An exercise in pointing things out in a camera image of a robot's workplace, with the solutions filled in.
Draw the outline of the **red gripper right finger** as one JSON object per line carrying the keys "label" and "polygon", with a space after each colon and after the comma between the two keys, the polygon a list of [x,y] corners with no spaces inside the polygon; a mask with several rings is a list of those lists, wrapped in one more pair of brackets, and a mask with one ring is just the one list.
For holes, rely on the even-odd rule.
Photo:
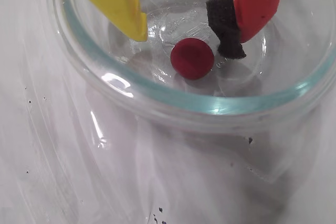
{"label": "red gripper right finger", "polygon": [[246,57],[242,44],[258,34],[275,15],[280,0],[208,0],[208,25],[218,37],[218,53]]}

